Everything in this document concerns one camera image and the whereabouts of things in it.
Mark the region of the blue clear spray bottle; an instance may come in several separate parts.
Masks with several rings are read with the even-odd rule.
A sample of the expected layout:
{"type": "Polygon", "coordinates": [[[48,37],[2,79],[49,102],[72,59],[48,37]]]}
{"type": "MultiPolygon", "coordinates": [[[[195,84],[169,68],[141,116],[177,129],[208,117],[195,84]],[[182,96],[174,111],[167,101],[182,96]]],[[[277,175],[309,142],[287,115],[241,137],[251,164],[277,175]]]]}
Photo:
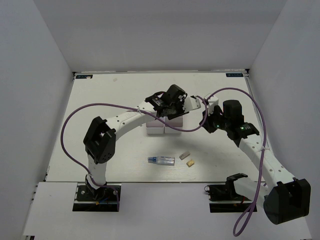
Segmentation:
{"type": "Polygon", "coordinates": [[[154,156],[147,158],[148,163],[162,165],[162,166],[174,166],[175,165],[175,158],[168,157],[168,156],[154,156]]]}

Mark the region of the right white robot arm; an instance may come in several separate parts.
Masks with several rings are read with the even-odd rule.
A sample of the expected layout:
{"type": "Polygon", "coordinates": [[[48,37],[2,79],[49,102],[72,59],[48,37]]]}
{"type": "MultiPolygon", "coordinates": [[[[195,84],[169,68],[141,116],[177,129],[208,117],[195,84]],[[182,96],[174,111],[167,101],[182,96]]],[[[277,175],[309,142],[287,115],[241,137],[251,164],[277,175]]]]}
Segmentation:
{"type": "Polygon", "coordinates": [[[258,129],[245,122],[238,100],[226,100],[219,106],[217,98],[208,101],[203,127],[209,132],[226,132],[227,137],[251,160],[258,176],[266,185],[255,182],[245,173],[226,178],[224,184],[209,185],[205,191],[213,202],[251,200],[263,208],[275,225],[305,217],[310,211],[311,185],[306,179],[297,179],[263,145],[258,129]]]}

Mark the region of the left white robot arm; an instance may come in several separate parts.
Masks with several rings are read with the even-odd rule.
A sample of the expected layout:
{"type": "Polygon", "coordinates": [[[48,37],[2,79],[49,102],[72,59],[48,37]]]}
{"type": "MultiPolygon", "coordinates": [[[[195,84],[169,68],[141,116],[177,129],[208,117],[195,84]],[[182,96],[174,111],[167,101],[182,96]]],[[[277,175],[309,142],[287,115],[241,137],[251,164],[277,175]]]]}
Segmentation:
{"type": "Polygon", "coordinates": [[[96,117],[92,120],[83,143],[88,157],[89,173],[85,177],[88,193],[99,200],[105,196],[106,165],[116,150],[116,141],[124,134],[155,118],[142,113],[146,111],[158,118],[169,120],[189,113],[197,100],[173,84],[161,96],[153,94],[137,105],[136,110],[128,110],[108,119],[96,117]]]}

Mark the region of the grey eraser block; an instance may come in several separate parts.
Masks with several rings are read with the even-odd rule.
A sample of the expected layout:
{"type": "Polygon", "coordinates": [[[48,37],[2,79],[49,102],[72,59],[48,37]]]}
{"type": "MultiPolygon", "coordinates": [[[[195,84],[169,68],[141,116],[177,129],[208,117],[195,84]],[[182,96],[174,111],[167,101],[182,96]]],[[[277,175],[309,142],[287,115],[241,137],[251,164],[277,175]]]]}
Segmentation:
{"type": "Polygon", "coordinates": [[[182,154],[179,156],[179,159],[180,159],[180,160],[184,160],[184,159],[186,159],[189,155],[190,155],[190,152],[189,152],[189,151],[185,151],[184,153],[182,153],[182,154]]]}

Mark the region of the tan eraser block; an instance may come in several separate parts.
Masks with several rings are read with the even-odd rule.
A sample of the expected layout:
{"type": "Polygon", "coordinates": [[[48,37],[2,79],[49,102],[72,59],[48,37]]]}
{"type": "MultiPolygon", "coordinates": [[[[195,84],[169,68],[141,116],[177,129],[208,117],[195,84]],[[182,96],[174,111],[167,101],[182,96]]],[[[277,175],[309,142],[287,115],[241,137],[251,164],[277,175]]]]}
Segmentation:
{"type": "Polygon", "coordinates": [[[190,168],[191,166],[193,166],[195,164],[195,161],[194,160],[189,160],[186,162],[186,165],[190,168]]]}

